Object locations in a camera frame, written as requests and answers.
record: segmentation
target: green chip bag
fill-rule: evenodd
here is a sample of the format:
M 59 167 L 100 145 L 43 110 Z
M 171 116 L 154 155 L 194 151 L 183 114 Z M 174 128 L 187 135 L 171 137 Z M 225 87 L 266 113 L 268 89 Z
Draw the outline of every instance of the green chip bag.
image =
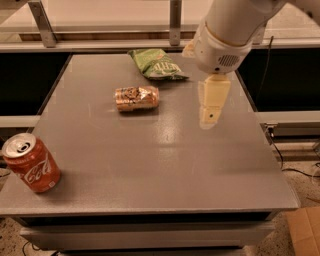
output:
M 128 54 L 135 61 L 140 72 L 153 80 L 179 80 L 187 79 L 177 64 L 162 49 L 138 49 Z

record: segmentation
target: red soda can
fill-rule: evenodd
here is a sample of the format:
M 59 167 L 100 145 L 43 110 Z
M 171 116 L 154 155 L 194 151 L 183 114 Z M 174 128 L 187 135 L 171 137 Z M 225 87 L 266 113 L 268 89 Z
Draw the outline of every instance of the red soda can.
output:
M 43 142 L 30 133 L 20 133 L 8 139 L 2 147 L 8 167 L 37 193 L 54 187 L 60 170 Z

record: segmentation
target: tiled floor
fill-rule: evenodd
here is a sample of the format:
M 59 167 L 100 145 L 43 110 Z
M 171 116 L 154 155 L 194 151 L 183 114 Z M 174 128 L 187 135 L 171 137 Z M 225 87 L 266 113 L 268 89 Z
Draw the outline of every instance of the tiled floor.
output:
M 24 5 L 27 0 L 0 0 L 0 24 L 12 15 L 16 9 Z M 277 144 L 283 154 L 283 168 L 294 168 L 304 173 L 315 175 L 320 174 L 320 168 L 315 166 L 320 158 L 312 149 L 312 143 L 279 143 Z M 0 177 L 7 173 L 0 169 Z M 284 172 L 288 182 L 294 187 L 301 201 L 302 207 L 320 206 L 319 203 L 308 198 L 320 199 L 320 179 L 310 178 L 298 172 Z M 5 183 L 6 177 L 0 178 L 0 188 Z M 258 246 L 248 246 L 245 251 L 248 256 L 292 256 L 294 255 L 291 238 L 288 230 L 286 218 L 283 213 L 273 220 L 276 230 L 264 239 Z M 52 252 L 36 251 L 26 240 L 19 236 L 20 226 L 13 220 L 0 219 L 0 255 L 16 256 L 23 255 L 51 255 Z

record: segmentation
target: gray table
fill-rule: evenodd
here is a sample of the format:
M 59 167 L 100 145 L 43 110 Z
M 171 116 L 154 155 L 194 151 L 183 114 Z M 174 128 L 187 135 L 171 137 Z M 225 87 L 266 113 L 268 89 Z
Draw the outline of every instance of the gray table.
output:
M 203 129 L 198 82 L 207 76 L 192 59 L 171 57 L 189 80 L 148 81 L 128 55 L 74 55 L 34 129 L 61 181 L 34 194 L 11 175 L 0 215 L 29 226 L 45 217 L 172 215 L 265 225 L 298 208 L 235 74 L 219 123 Z M 120 114 L 115 88 L 140 85 L 159 88 L 159 108 Z

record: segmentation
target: soda can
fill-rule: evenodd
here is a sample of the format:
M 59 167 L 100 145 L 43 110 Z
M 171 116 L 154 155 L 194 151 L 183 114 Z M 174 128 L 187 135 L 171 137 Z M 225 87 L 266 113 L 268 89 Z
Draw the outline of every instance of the soda can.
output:
M 2 147 L 8 167 L 37 193 L 54 187 L 61 176 L 51 153 L 43 142 L 30 133 L 20 133 L 8 139 Z
M 156 108 L 159 105 L 159 90 L 154 86 L 119 88 L 115 91 L 115 100 L 120 112 Z

